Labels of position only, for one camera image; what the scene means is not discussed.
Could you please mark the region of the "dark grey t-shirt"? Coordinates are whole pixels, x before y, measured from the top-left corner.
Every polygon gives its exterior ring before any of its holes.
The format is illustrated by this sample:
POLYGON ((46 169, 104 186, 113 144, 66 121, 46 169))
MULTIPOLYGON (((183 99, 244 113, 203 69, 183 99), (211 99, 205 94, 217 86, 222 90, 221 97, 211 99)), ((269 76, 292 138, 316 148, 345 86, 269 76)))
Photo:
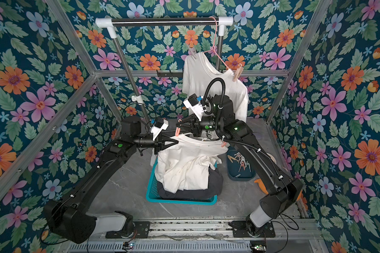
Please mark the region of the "dark grey t-shirt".
POLYGON ((157 192, 162 199, 183 201, 207 201, 219 196, 223 190, 223 176, 218 169, 208 169, 208 177, 202 177, 207 182, 206 189, 197 185, 190 185, 187 189, 170 192, 166 190, 161 182, 157 182, 157 192))

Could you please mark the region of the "pink wire hanger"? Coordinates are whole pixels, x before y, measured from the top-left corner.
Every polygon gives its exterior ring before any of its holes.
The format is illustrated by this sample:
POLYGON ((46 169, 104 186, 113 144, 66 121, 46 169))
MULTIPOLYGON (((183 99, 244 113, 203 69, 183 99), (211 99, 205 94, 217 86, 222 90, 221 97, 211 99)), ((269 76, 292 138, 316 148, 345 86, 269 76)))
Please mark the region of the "pink wire hanger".
POLYGON ((226 69, 230 69, 230 67, 222 59, 222 47, 223 47, 225 28, 227 26, 233 25, 233 18, 210 16, 209 19, 214 21, 215 32, 214 32, 212 46, 207 51, 205 51, 205 53, 213 53, 213 55, 217 57, 217 62, 216 62, 217 70, 220 69, 221 63, 226 67, 226 69))

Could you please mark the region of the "beige clothespin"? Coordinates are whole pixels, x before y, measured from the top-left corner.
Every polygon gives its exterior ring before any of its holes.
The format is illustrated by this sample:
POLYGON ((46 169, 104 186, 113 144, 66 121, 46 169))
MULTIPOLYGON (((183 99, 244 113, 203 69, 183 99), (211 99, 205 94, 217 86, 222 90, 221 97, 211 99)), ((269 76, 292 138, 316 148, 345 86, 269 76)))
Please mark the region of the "beige clothespin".
POLYGON ((243 65, 239 63, 238 68, 234 71, 233 82, 236 82, 239 79, 243 70, 244 70, 243 65))

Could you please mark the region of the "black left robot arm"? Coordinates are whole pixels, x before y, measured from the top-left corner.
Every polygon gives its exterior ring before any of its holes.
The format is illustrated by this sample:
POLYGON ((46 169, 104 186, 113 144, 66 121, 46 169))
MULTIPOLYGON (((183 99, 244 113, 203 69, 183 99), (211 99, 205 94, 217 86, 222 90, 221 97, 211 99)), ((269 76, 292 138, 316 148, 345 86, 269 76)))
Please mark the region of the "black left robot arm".
POLYGON ((81 244, 92 235, 115 232, 123 238, 134 234, 133 216, 123 211, 92 215, 88 212, 97 194, 106 182, 119 170, 139 148, 165 150, 178 142, 164 134, 169 122, 157 118, 150 133, 141 132, 140 117, 122 120, 120 135, 100 153, 97 164, 60 200, 51 200, 43 208, 46 225, 50 232, 81 244))

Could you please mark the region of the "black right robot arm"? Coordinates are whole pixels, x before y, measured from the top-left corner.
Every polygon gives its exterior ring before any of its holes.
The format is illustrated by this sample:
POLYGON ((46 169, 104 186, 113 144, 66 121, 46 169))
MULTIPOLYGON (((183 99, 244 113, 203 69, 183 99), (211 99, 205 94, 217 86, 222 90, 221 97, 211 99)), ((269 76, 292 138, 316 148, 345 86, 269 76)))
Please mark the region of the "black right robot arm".
POLYGON ((213 79, 202 100, 193 94, 185 106, 193 114, 177 122, 177 128, 200 137, 203 131, 214 131, 217 137, 230 144, 249 163, 262 181, 267 193, 258 208, 246 218, 245 230, 252 237, 261 235, 269 222, 295 203, 303 184, 292 179, 264 151, 246 122, 235 117, 233 102, 225 94, 222 78, 213 79))

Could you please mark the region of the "plain white t-shirt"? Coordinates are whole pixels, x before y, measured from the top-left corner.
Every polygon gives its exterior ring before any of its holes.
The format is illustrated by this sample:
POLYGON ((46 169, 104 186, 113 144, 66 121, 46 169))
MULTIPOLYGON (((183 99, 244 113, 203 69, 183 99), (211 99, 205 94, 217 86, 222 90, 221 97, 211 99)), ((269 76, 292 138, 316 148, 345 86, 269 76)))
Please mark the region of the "plain white t-shirt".
POLYGON ((173 139, 178 144, 160 151, 157 155, 157 165, 154 175, 164 188, 170 192, 187 189, 190 185, 206 189, 207 182, 202 177, 208 177, 208 169, 215 164, 221 164, 220 155, 228 151, 221 147, 222 141, 204 141, 180 134, 173 139))

